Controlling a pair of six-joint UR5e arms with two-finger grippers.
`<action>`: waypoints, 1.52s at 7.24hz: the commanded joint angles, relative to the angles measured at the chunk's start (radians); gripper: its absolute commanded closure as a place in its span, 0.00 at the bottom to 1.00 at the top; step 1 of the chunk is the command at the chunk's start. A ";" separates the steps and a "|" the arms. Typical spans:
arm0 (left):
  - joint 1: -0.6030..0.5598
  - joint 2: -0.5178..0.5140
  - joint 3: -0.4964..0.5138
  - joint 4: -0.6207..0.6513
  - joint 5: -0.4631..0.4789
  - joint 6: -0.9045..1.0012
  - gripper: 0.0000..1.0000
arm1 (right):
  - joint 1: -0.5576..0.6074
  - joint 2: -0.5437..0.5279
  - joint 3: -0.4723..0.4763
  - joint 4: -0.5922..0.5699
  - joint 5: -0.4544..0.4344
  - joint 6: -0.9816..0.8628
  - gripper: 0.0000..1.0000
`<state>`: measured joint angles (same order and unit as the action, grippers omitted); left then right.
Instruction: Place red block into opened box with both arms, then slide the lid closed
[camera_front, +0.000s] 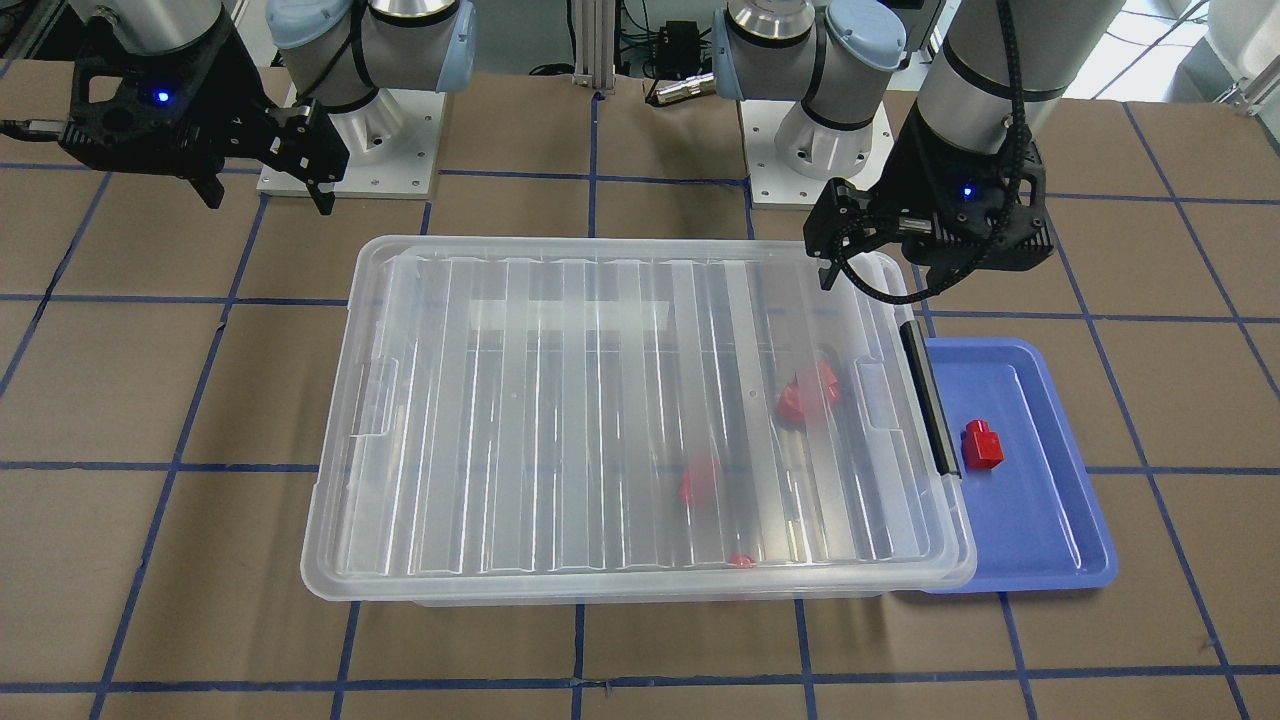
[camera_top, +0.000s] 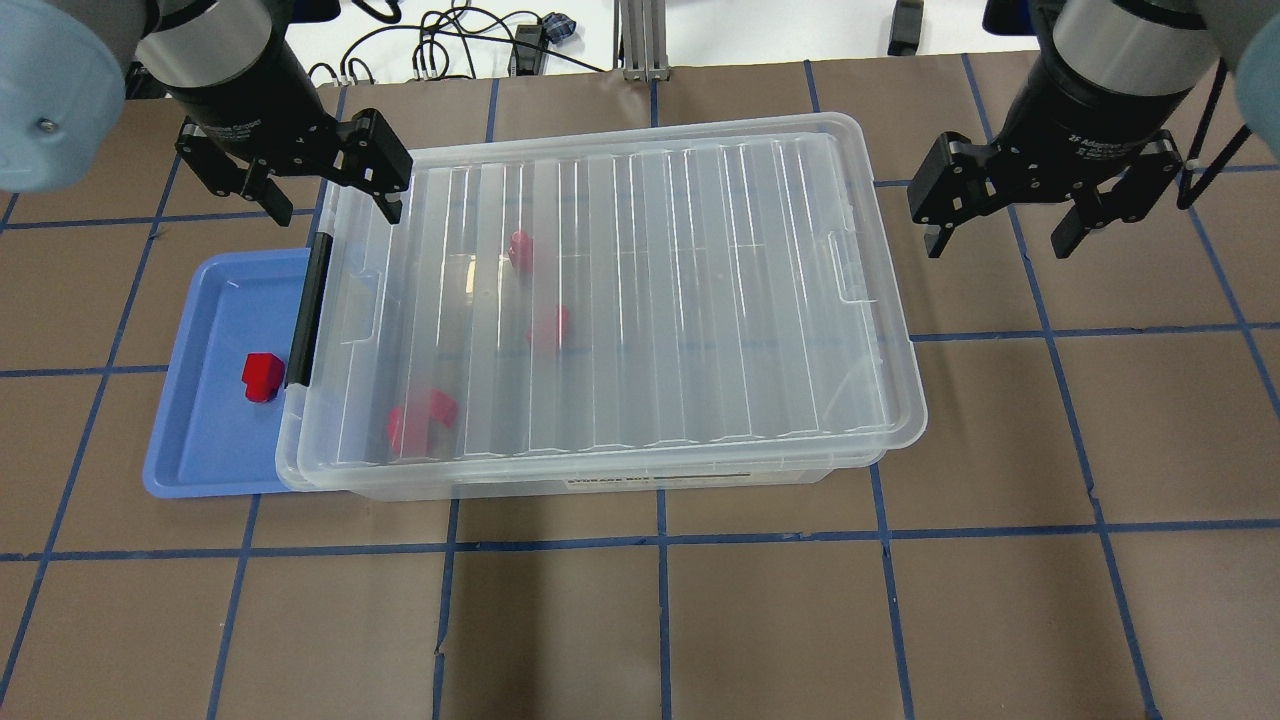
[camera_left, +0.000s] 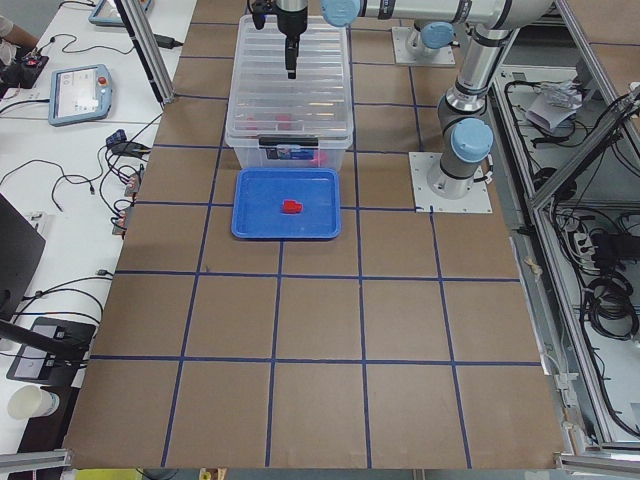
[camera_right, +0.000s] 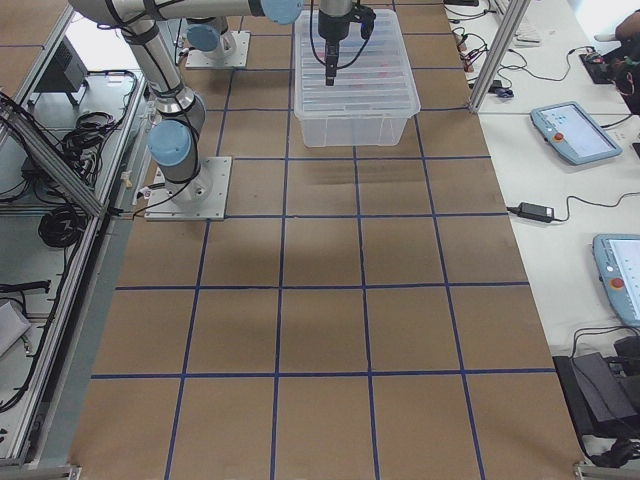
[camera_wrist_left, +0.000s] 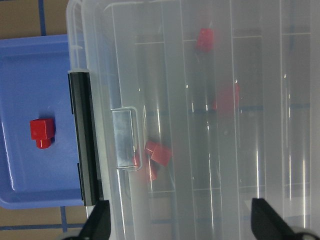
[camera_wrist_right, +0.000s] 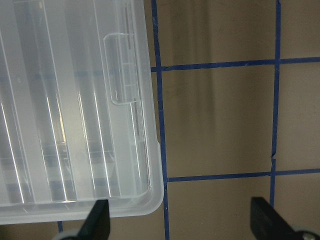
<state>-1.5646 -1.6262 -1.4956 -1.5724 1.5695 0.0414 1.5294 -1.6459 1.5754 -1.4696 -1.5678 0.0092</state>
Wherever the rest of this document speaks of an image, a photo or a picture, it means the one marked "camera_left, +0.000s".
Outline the person's forearm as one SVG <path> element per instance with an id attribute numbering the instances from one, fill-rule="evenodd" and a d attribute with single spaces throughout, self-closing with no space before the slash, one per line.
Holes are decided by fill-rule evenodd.
<path id="1" fill-rule="evenodd" d="M 37 47 L 38 38 L 22 29 L 20 26 L 4 17 L 0 16 L 1 39 L 13 45 L 34 49 Z"/>

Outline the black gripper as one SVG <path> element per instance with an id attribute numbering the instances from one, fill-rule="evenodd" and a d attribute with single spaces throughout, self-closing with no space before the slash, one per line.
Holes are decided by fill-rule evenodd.
<path id="1" fill-rule="evenodd" d="M 289 79 L 297 78 L 299 37 L 306 31 L 306 2 L 294 0 L 257 0 L 248 2 L 254 26 L 262 30 L 268 15 L 274 15 L 285 39 L 285 69 Z"/>

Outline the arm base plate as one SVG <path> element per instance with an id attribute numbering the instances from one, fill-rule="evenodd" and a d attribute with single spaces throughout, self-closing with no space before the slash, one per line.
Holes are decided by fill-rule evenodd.
<path id="1" fill-rule="evenodd" d="M 439 152 L 410 152 L 415 210 L 424 213 L 491 214 L 490 171 L 477 165 L 474 176 L 456 180 L 440 169 Z"/>
<path id="2" fill-rule="evenodd" d="M 413 27 L 393 27 L 391 35 L 396 64 L 437 68 L 453 68 L 456 64 L 451 46 L 429 49 Z"/>

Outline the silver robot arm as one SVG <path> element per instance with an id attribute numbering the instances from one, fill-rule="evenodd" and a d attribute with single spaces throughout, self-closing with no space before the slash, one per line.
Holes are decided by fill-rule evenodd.
<path id="1" fill-rule="evenodd" d="M 427 174 L 429 188 L 447 199 L 470 190 L 476 169 L 493 145 L 491 128 L 479 119 L 497 68 L 517 31 L 547 13 L 549 1 L 323 1 L 322 15 L 334 27 L 358 17 L 467 23 L 471 40 L 454 85 L 438 105 L 444 151 Z"/>
<path id="2" fill-rule="evenodd" d="M 416 19 L 405 45 L 414 56 L 432 56 L 449 46 L 454 39 L 455 30 L 451 23 Z"/>

